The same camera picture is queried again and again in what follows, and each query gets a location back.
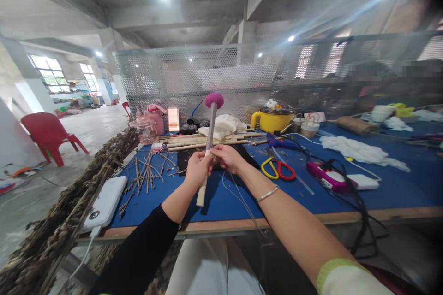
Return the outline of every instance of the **yellow scissors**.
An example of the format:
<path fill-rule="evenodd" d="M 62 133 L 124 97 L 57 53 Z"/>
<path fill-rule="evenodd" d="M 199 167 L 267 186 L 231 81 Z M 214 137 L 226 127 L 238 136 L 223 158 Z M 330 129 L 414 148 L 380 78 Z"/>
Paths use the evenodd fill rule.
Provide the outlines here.
<path fill-rule="evenodd" d="M 264 163 L 262 163 L 262 171 L 263 171 L 263 173 L 264 173 L 267 177 L 269 177 L 270 179 L 273 179 L 273 180 L 278 180 L 280 177 L 281 177 L 283 180 L 287 180 L 287 181 L 294 180 L 294 179 L 295 179 L 295 176 L 296 176 L 296 175 L 295 175 L 295 171 L 294 171 L 289 165 L 284 164 L 284 163 L 282 163 L 281 161 L 277 160 L 277 159 L 275 158 L 274 154 L 272 153 L 272 151 L 271 151 L 270 149 L 266 149 L 266 150 L 268 151 L 268 156 L 269 156 L 269 158 L 268 158 Z M 275 167 L 274 167 L 274 165 L 272 164 L 272 162 L 276 162 L 276 163 L 278 164 L 278 168 L 277 168 L 277 170 L 275 169 Z M 271 168 L 274 170 L 275 175 L 271 175 L 271 174 L 269 174 L 269 173 L 264 169 L 264 167 L 265 167 L 267 164 L 270 164 L 270 165 L 271 165 Z M 283 166 L 283 167 L 286 167 L 287 169 L 289 169 L 289 170 L 291 171 L 292 175 L 289 176 L 289 177 L 284 176 L 284 175 L 281 173 L 281 167 L 282 167 L 282 166 Z"/>

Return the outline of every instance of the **workbench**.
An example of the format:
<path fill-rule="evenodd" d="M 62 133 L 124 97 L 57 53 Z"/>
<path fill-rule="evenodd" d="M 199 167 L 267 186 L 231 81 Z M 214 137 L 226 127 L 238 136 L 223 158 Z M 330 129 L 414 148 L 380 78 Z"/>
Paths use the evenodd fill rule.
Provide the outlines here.
<path fill-rule="evenodd" d="M 437 133 L 442 131 L 441 125 L 427 122 L 417 122 L 411 124 L 414 132 L 392 131 L 383 129 L 382 133 L 396 137 L 409 137 L 412 135 L 424 135 L 427 133 Z M 372 137 L 360 137 L 347 130 L 338 128 L 335 124 L 323 124 L 321 130 L 336 136 L 345 136 L 350 139 L 363 142 L 368 145 L 378 146 L 389 154 L 389 157 L 405 162 L 411 172 L 405 172 L 391 166 L 378 166 L 365 163 L 357 163 L 367 170 L 377 174 L 382 178 L 380 187 L 376 190 L 360 191 L 362 198 L 372 216 L 380 221 L 392 219 L 414 219 L 414 218 L 435 218 L 443 216 L 443 185 L 442 185 L 442 159 L 436 155 L 438 150 L 422 146 L 407 145 L 396 141 L 393 137 L 375 135 Z M 297 142 L 309 149 L 314 156 L 324 160 L 337 159 L 345 164 L 348 174 L 365 174 L 372 177 L 365 171 L 345 161 L 344 157 L 336 151 L 324 149 L 321 145 L 311 143 L 299 135 L 293 135 Z M 312 139 L 319 142 L 319 136 Z M 258 146 L 244 145 L 248 153 L 261 165 L 267 158 L 267 144 Z M 150 146 L 144 146 L 137 152 L 136 156 L 142 158 L 147 156 Z M 277 148 L 278 153 L 302 178 L 315 193 L 311 195 L 298 179 L 293 182 L 285 182 L 281 179 L 274 181 L 280 189 L 288 193 L 300 204 L 305 206 L 315 214 L 325 224 L 343 224 L 360 221 L 360 214 L 352 210 L 337 198 L 331 196 L 305 169 L 305 156 L 298 151 Z M 177 154 L 170 153 L 168 156 L 175 163 Z M 164 159 L 160 155 L 154 155 L 151 164 L 158 170 L 161 169 Z M 146 193 L 146 186 L 143 187 L 139 196 L 136 194 L 129 202 L 125 216 L 120 220 L 118 208 L 127 201 L 123 194 L 120 199 L 117 211 L 111 224 L 103 229 L 100 236 L 94 241 L 96 244 L 111 244 L 122 242 L 140 224 L 150 212 L 161 204 L 184 180 L 184 177 L 177 175 L 169 176 L 178 171 L 177 168 L 166 172 L 167 168 L 173 167 L 166 161 L 163 178 L 156 178 L 155 189 L 149 188 Z M 128 165 L 121 175 L 127 175 L 128 180 L 135 177 L 135 167 Z M 208 179 L 206 189 L 205 205 L 198 208 L 195 205 L 196 198 L 191 202 L 188 213 L 177 234 L 177 239 L 209 236 L 233 236 L 241 235 L 246 231 L 255 229 L 254 222 L 250 219 L 243 204 L 235 198 L 222 185 L 222 171 L 213 172 Z M 258 204 L 255 202 L 245 185 L 239 177 L 234 176 L 238 184 L 239 191 L 248 207 L 252 211 L 260 227 L 269 227 Z M 231 175 L 226 172 L 224 183 L 235 194 L 238 195 Z"/>

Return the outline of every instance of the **pink felt mallet head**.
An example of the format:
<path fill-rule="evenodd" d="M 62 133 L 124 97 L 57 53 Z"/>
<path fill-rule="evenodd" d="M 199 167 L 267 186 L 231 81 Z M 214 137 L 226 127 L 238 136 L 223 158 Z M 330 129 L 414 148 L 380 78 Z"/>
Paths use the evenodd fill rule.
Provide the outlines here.
<path fill-rule="evenodd" d="M 211 108 L 211 104 L 216 103 L 217 109 L 219 109 L 220 107 L 223 106 L 223 103 L 224 103 L 223 96 L 218 93 L 211 93 L 210 95 L 208 95 L 206 97 L 206 99 L 204 100 L 204 103 L 207 108 Z"/>

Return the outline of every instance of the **metal mesh panel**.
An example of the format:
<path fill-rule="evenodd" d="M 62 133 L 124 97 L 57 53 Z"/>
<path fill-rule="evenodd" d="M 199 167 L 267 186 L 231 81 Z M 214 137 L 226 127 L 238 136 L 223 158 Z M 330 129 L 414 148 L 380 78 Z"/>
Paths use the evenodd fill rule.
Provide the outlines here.
<path fill-rule="evenodd" d="M 177 106 L 184 123 L 216 91 L 225 98 L 219 112 L 248 123 L 269 98 L 296 111 L 325 110 L 330 117 L 354 112 L 359 98 L 373 94 L 364 86 L 383 85 L 380 81 L 393 74 L 407 77 L 405 68 L 423 54 L 443 57 L 442 39 L 442 32 L 367 35 L 278 45 L 130 50 L 114 57 L 133 113 L 151 103 Z M 418 75 L 436 77 L 433 66 L 433 74 Z M 337 101 L 340 106 L 333 106 Z M 202 105 L 194 119 L 208 117 L 209 109 Z"/>

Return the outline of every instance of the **twine spool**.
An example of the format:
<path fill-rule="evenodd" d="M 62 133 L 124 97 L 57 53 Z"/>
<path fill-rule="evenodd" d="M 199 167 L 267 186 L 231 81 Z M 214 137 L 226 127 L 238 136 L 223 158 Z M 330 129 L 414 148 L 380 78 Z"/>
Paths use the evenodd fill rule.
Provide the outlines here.
<path fill-rule="evenodd" d="M 313 138 L 317 133 L 318 128 L 320 128 L 320 123 L 306 120 L 301 125 L 300 134 L 302 134 L 306 138 Z"/>
<path fill-rule="evenodd" d="M 303 116 L 302 113 L 297 113 L 297 114 L 295 115 L 294 119 L 292 119 L 292 123 L 293 123 L 293 125 L 292 125 L 292 132 L 297 132 L 297 133 L 299 133 L 299 132 L 300 132 L 300 129 L 301 129 L 301 125 L 302 125 L 303 122 L 305 121 L 304 118 L 298 118 L 298 117 L 297 117 L 298 115 Z"/>
<path fill-rule="evenodd" d="M 379 126 L 352 117 L 338 118 L 337 125 L 360 136 L 369 136 L 371 132 L 380 131 Z"/>

